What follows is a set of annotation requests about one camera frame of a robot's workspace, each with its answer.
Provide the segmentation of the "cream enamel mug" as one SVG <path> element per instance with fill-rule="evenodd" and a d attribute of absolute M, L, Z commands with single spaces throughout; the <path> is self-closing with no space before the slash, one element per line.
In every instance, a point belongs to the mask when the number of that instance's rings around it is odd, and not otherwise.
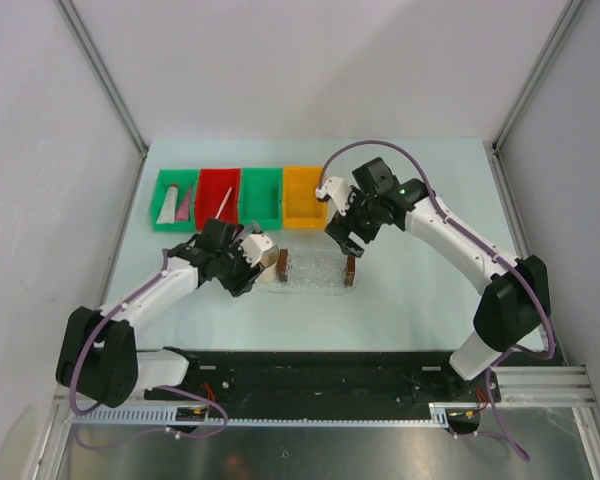
<path fill-rule="evenodd" d="M 279 255 L 280 251 L 278 247 L 272 247 L 263 254 L 263 257 L 260 261 L 263 270 L 256 279 L 258 284 L 270 283 L 277 278 L 277 264 Z"/>

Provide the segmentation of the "clear holder with brown ends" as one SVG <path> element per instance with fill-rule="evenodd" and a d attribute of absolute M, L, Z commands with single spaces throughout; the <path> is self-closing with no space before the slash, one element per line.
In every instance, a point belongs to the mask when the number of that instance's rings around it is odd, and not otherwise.
<path fill-rule="evenodd" d="M 348 289 L 356 282 L 356 258 L 339 251 L 287 248 L 280 251 L 276 272 L 285 285 Z"/>

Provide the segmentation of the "white toothpaste tube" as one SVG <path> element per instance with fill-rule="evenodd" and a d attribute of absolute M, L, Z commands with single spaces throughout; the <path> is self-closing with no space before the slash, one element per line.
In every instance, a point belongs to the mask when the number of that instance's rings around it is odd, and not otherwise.
<path fill-rule="evenodd" d="M 173 224 L 175 222 L 178 193 L 178 186 L 174 183 L 167 188 L 156 220 L 158 225 Z"/>

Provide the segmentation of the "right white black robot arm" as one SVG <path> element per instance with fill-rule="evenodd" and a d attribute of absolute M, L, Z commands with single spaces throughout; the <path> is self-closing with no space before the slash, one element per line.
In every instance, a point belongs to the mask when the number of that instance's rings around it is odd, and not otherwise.
<path fill-rule="evenodd" d="M 464 401 L 477 376 L 536 330 L 550 313 L 548 275 L 535 255 L 525 259 L 487 242 L 455 216 L 419 179 L 400 182 L 382 158 L 353 172 L 355 182 L 322 176 L 315 190 L 335 213 L 326 233 L 345 255 L 361 257 L 380 228 L 395 226 L 424 241 L 473 285 L 481 299 L 473 331 L 451 355 L 441 376 L 443 393 Z"/>

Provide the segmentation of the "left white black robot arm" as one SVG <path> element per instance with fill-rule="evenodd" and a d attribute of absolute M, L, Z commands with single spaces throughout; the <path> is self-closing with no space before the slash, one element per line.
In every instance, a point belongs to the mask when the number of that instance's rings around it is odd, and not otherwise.
<path fill-rule="evenodd" d="M 279 254 L 275 241 L 256 224 L 210 219 L 202 231 L 165 249 L 159 268 L 133 291 L 95 309 L 81 306 L 69 316 L 56 367 L 78 415 L 83 395 L 96 407 L 116 408 L 132 394 L 165 389 L 194 397 L 201 376 L 193 356 L 174 347 L 141 352 L 138 335 L 182 298 L 216 280 L 232 297 L 252 290 Z"/>

